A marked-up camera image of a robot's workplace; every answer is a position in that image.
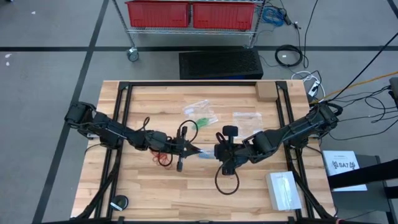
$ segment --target green object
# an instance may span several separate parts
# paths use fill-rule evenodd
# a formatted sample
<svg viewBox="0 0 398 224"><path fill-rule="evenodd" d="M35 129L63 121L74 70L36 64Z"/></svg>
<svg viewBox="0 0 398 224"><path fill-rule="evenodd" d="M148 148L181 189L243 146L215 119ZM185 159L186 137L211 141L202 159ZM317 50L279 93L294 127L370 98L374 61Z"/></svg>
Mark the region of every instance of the green object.
<svg viewBox="0 0 398 224"><path fill-rule="evenodd" d="M206 126L206 125L209 123L209 119L208 119L208 118L200 118L200 119L198 119L198 120L196 121L196 123L197 123L197 125L198 125L198 129L200 129L200 128Z"/></svg>

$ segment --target red plastic crate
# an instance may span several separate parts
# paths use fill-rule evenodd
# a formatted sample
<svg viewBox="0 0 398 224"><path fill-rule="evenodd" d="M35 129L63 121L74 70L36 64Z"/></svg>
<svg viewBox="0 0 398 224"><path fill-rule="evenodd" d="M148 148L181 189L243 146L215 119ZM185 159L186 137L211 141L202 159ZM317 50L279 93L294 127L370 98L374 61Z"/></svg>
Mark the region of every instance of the red plastic crate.
<svg viewBox="0 0 398 224"><path fill-rule="evenodd" d="M187 2L126 2L132 27L187 27Z"/></svg>
<svg viewBox="0 0 398 224"><path fill-rule="evenodd" d="M251 29L253 3L193 3L194 28Z"/></svg>

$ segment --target plastic bag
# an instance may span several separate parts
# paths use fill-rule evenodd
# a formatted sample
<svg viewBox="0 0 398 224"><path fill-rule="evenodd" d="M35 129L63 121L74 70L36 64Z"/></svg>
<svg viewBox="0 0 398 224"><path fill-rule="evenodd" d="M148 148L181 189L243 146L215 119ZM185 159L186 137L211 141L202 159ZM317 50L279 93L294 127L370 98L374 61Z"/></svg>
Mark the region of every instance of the plastic bag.
<svg viewBox="0 0 398 224"><path fill-rule="evenodd" d="M216 114L210 108L210 102L208 100L188 105L184 107L183 112L187 119L191 119L197 123L198 129L218 121Z"/></svg>
<svg viewBox="0 0 398 224"><path fill-rule="evenodd" d="M234 125L238 127L237 138L247 138L262 131L262 116L260 113L233 113Z"/></svg>

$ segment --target wooden tabletop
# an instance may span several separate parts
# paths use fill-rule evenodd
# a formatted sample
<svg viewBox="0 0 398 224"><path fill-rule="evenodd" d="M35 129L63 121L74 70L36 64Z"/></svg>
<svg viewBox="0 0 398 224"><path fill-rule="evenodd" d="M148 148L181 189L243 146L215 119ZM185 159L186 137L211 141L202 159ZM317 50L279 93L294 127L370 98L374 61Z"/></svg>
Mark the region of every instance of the wooden tabletop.
<svg viewBox="0 0 398 224"><path fill-rule="evenodd" d="M118 84L117 81L105 81L99 96L97 110L109 117L113 115ZM300 80L288 80L287 84L294 117L301 118L309 110L303 83ZM180 123L186 120L183 108L208 100L218 122L200 129L193 144L210 151L218 143L215 133L221 132L225 125L234 124L234 112L259 113L264 130L279 128L275 102L258 102L255 94L254 86L135 86L132 89L127 126L138 129L145 117L150 116L147 129L175 136ZM119 122L123 116L125 96L122 99ZM288 123L282 95L281 100L285 122ZM187 138L191 138L193 133L189 128ZM88 146L98 143L99 140L92 140ZM309 145L319 148L316 140L311 140ZM135 150L125 141L116 195L127 196L129 205L122 212L114 212L113 219L124 216L126 220L158 221L285 221L288 216L294 217L295 214L293 211L278 212L272 209L265 178L270 172L287 170L282 147L272 157L258 164L248 162L238 168L240 188L235 194L226 196L215 188L214 177L220 166L216 159L190 156L184 160L183 171L177 172L177 157L174 157L172 168L165 169L153 161L154 156L149 151ZM72 217L83 211L98 190L105 152L103 147L98 146L86 153ZM321 155L305 148L303 161L310 190L333 215L335 209ZM218 182L224 191L233 190L236 186L234 176L220 175ZM106 193L104 197L105 202L108 201L108 195ZM105 216L106 207L104 203L102 217ZM306 217L303 197L302 207Z"/></svg>

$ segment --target white cable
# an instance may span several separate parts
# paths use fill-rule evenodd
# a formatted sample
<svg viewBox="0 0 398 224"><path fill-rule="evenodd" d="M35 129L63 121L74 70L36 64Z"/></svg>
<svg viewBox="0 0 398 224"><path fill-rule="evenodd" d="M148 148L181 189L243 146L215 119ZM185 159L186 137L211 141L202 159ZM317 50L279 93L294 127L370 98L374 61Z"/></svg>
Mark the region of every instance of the white cable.
<svg viewBox="0 0 398 224"><path fill-rule="evenodd" d="M316 81L319 82L319 79L318 79L317 77L313 76L312 73L309 72L309 71L299 71L299 72L295 72L295 73L292 75L291 79L293 80L295 75L301 74L301 73L306 73L306 74L308 74L306 77L303 78L303 82L309 81L309 80L311 80L311 79L315 79ZM323 97L325 97L325 96L326 96L326 93L325 93L325 89L323 88L322 83L320 84L320 86L321 86L321 89L322 89Z"/></svg>

